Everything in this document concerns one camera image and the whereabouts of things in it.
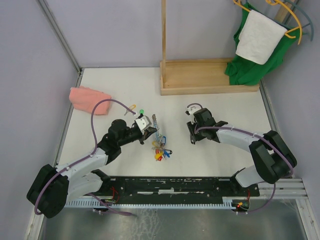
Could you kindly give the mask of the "metal keyring plate with keys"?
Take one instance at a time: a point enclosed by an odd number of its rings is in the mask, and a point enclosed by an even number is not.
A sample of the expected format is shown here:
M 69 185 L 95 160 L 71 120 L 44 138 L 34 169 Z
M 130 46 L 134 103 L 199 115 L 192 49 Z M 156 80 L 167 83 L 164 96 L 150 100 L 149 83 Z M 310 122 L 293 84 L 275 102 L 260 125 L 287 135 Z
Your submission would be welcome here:
M 152 126 L 156 129 L 155 140 L 152 142 L 152 149 L 155 152 L 154 158 L 157 162 L 161 162 L 162 160 L 169 159 L 173 152 L 172 150 L 166 148 L 167 137 L 160 134 L 160 128 L 157 122 L 156 115 L 153 114 L 151 118 Z

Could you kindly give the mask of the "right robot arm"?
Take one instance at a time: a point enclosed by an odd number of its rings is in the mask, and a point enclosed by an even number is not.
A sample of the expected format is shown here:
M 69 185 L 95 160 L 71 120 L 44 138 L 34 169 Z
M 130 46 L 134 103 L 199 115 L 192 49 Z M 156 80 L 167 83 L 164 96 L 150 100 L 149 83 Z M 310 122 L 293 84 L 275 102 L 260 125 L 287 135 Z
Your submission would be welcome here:
M 189 104 L 185 113 L 191 117 L 187 128 L 193 145 L 207 139 L 251 154 L 253 165 L 237 171 L 229 183 L 234 195 L 242 195 L 252 185 L 262 182 L 275 184 L 279 179 L 293 175 L 297 160 L 278 132 L 254 133 L 226 121 L 216 121 L 212 113 L 200 104 Z

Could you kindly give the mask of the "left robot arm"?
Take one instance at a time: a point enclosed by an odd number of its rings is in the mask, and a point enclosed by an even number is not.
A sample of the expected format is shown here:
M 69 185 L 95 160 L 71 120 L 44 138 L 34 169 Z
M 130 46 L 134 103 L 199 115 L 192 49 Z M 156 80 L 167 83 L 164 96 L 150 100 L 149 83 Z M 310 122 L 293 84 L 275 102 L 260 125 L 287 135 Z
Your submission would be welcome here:
M 123 119 L 114 120 L 88 155 L 58 167 L 43 166 L 26 194 L 27 200 L 36 214 L 50 219 L 77 198 L 91 193 L 106 195 L 111 189 L 110 178 L 100 168 L 114 161 L 122 146 L 135 141 L 144 144 L 156 132 L 147 116 L 137 118 L 132 126 Z

